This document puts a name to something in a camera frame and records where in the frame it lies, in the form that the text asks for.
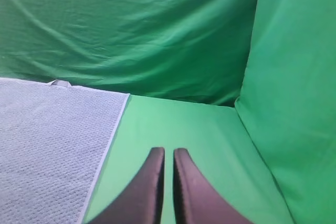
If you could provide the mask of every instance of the green backdrop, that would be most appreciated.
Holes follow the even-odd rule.
[[[0,0],[0,75],[230,104],[257,0]]]
[[[334,224],[336,0],[258,0],[236,108],[297,223]]]

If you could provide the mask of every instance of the green floor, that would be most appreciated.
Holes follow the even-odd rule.
[[[154,146],[166,149],[162,224],[175,223],[173,150],[186,147],[217,191],[257,224],[293,223],[272,176],[233,108],[131,96],[85,222],[128,184]]]

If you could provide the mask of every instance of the gray towel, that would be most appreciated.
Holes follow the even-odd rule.
[[[0,223],[82,222],[127,99],[0,78]]]

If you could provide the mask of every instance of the green fabric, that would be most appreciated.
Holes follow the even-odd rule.
[[[235,109],[131,96],[105,161],[85,221],[124,189],[149,150],[166,150],[162,224],[175,223],[173,150],[189,149],[201,172],[241,214],[256,224],[291,224],[287,206]]]
[[[336,220],[336,0],[258,0],[236,108],[298,224]]]
[[[256,1],[0,0],[0,76],[233,105]]]

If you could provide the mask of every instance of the textured towel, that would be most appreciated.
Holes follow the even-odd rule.
[[[82,222],[127,98],[0,78],[0,222]]]

